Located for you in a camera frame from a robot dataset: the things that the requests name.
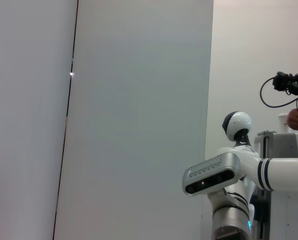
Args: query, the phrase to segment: gray wall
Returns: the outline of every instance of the gray wall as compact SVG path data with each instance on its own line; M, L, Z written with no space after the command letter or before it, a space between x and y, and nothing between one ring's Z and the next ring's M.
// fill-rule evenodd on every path
M56 240L197 240L212 0L83 0Z
M215 0L205 157L230 142L221 127L225 116L244 111L253 120L250 140L258 132L279 131L279 113L259 98L261 85L277 71L298 73L298 0ZM263 93L271 105L294 99L269 83ZM211 236L210 202L204 196L203 239Z
M0 0L0 240L51 240L75 0Z

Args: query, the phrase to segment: black cable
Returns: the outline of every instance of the black cable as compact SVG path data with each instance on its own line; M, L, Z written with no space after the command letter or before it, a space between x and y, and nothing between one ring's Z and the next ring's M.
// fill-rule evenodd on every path
M277 109L277 108L281 108L281 107L287 106L287 105L289 105L289 104L291 104L291 103L294 103L295 101L298 101L298 97L297 97L296 99L294 99L294 100L292 100L292 101L290 101L290 102L287 102L287 103L285 103L285 104L278 105L278 106L271 106L271 105L267 104L267 103L263 100L263 97L262 97L262 90L263 90L263 87L264 87L270 80L273 80L273 79L274 79L273 77L270 78L270 79L268 79L268 80L265 81L264 84L261 86L261 89L260 89L260 99L261 99L261 101L263 102L264 105L266 105L267 107L272 108L272 109Z

